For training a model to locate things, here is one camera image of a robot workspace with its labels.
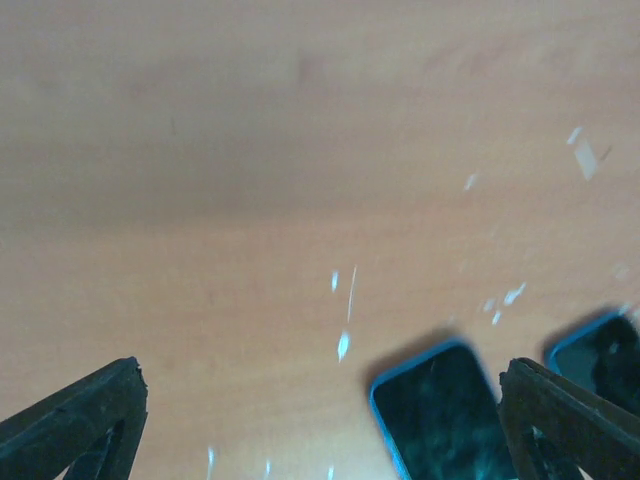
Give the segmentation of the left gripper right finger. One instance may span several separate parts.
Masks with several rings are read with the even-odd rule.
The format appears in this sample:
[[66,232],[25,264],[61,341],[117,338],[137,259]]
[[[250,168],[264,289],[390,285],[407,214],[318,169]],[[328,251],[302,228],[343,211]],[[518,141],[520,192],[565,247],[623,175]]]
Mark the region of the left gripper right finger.
[[637,479],[639,418],[515,358],[500,374],[501,425],[520,479]]

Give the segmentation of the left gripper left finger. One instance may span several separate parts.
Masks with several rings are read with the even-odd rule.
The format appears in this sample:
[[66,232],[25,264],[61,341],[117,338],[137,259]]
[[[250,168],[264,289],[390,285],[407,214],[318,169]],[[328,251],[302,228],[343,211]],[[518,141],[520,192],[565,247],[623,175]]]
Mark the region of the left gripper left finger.
[[1,422],[3,479],[127,479],[147,420],[136,358],[120,358]]

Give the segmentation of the black smartphone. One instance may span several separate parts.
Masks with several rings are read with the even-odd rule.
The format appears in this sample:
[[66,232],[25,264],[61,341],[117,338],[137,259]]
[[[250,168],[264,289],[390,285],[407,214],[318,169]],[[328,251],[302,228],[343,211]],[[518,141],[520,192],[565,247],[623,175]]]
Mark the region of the black smartphone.
[[543,364],[579,387],[639,414],[639,328],[631,311],[604,308],[554,333]]

